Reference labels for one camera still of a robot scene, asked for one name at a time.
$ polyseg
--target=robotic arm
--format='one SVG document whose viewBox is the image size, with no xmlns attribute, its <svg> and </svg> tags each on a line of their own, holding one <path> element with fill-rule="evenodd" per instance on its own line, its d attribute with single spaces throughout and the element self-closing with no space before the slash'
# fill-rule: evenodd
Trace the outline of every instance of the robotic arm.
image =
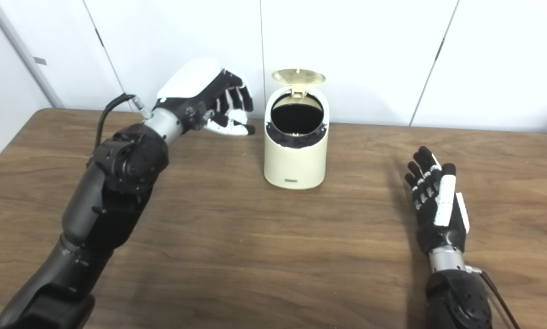
<svg viewBox="0 0 547 329">
<path fill-rule="evenodd" d="M 519 325 L 492 281 L 476 267 L 465 265 L 466 235 L 470 229 L 462 193 L 456 189 L 456 167 L 440 166 L 425 146 L 409 162 L 405 180 L 417 210 L 417 242 L 430 258 L 432 275 L 425 288 L 430 329 L 491 329 L 491 308 L 479 273 L 501 302 L 516 329 Z"/>
<path fill-rule="evenodd" d="M 151 111 L 126 95 L 108 108 L 132 98 L 145 120 L 100 145 L 98 134 L 86 172 L 62 216 L 58 243 L 3 310 L 0 329 L 81 329 L 94 307 L 91 290 L 114 249 L 131 235 L 168 165 L 169 144 L 203 128 L 224 135 L 255 133 L 246 124 L 246 113 L 253 110 L 246 84 L 213 60 L 182 67 L 159 91 Z"/>
</svg>

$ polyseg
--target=trash can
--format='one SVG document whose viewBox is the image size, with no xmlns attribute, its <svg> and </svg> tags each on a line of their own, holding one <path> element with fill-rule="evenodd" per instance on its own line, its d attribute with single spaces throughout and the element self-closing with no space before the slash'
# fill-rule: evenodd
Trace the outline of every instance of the trash can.
<svg viewBox="0 0 547 329">
<path fill-rule="evenodd" d="M 326 174 L 330 108 L 313 87 L 326 78 L 308 69 L 281 69 L 271 77 L 286 86 L 265 108 L 265 178 L 284 189 L 311 189 Z"/>
</svg>

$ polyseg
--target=gold lid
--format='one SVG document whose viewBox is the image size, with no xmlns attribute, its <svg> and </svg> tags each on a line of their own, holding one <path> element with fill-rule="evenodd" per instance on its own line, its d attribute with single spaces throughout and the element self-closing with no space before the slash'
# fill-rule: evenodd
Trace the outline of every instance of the gold lid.
<svg viewBox="0 0 547 329">
<path fill-rule="evenodd" d="M 273 72 L 271 77 L 281 84 L 292 86 L 292 97 L 294 98 L 304 98 L 307 94 L 306 86 L 326 81 L 326 77 L 322 73 L 309 69 L 280 69 Z"/>
<path fill-rule="evenodd" d="M 273 72 L 271 77 L 275 81 L 286 85 L 317 85 L 326 81 L 326 77 L 322 73 L 310 71 L 309 69 L 280 69 Z"/>
</svg>

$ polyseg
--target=silver cylindrical joint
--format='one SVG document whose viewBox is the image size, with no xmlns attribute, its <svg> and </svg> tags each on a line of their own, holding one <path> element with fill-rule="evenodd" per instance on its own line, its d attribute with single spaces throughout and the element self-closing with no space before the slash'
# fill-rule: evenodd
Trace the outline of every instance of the silver cylindrical joint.
<svg viewBox="0 0 547 329">
<path fill-rule="evenodd" d="M 137 107 L 137 110 L 139 113 L 143 116 L 144 119 L 149 120 L 152 117 L 154 117 L 154 114 L 152 114 L 152 110 L 150 110 L 141 100 L 139 97 L 135 96 L 133 98 L 133 103 Z"/>
<path fill-rule="evenodd" d="M 177 116 L 165 108 L 156 108 L 154 116 L 144 121 L 143 124 L 158 133 L 168 145 L 172 144 L 184 131 L 182 123 Z"/>
<path fill-rule="evenodd" d="M 454 246 L 441 246 L 430 252 L 432 271 L 456 269 L 466 271 L 462 252 Z"/>
</svg>

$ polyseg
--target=black robotic arm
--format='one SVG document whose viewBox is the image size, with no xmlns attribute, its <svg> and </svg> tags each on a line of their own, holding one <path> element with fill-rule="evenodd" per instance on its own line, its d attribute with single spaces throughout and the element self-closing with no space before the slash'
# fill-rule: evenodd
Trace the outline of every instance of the black robotic arm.
<svg viewBox="0 0 547 329">
<path fill-rule="evenodd" d="M 123 95 L 111 104 L 131 98 Z M 62 216 L 58 243 L 7 304 L 0 329 L 82 328 L 94 307 L 96 281 L 114 249 L 131 235 L 168 165 L 169 144 L 192 129 L 255 132 L 246 125 L 246 112 L 253 110 L 248 88 L 213 60 L 192 61 L 180 69 L 160 90 L 152 111 L 135 103 L 146 119 L 96 142 Z"/>
</svg>

